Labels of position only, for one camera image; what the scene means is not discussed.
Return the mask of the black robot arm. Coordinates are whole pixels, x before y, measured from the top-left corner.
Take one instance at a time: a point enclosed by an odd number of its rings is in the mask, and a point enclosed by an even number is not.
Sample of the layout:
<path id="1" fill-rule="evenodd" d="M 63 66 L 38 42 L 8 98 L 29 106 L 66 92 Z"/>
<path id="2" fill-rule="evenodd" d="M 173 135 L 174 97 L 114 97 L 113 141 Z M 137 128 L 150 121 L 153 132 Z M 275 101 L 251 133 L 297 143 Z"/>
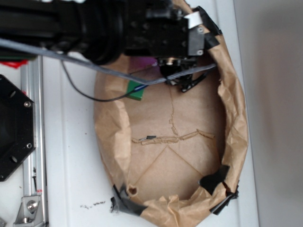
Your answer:
<path id="1" fill-rule="evenodd" d="M 53 52 L 78 52 L 97 65 L 122 54 L 190 65 L 205 48 L 201 25 L 170 0 L 3 0 L 0 36 Z"/>

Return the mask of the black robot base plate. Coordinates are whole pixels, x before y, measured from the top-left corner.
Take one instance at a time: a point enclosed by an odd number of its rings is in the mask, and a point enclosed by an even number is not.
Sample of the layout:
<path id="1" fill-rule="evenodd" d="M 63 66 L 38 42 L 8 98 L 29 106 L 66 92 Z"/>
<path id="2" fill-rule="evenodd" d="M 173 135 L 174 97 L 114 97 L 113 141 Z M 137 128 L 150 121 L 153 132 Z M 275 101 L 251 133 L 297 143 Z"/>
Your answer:
<path id="1" fill-rule="evenodd" d="M 0 76 L 0 181 L 4 182 L 35 149 L 34 102 Z"/>

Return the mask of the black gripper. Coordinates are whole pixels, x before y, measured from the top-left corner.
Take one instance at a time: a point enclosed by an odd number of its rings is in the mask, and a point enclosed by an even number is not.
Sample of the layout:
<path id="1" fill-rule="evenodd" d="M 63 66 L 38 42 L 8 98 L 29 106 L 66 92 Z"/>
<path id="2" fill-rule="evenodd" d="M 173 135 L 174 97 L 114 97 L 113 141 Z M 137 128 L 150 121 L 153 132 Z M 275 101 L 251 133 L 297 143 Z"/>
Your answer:
<path id="1" fill-rule="evenodd" d="M 194 74 L 204 53 L 205 35 L 199 12 L 183 1 L 128 0 L 124 54 L 153 57 L 164 77 Z"/>

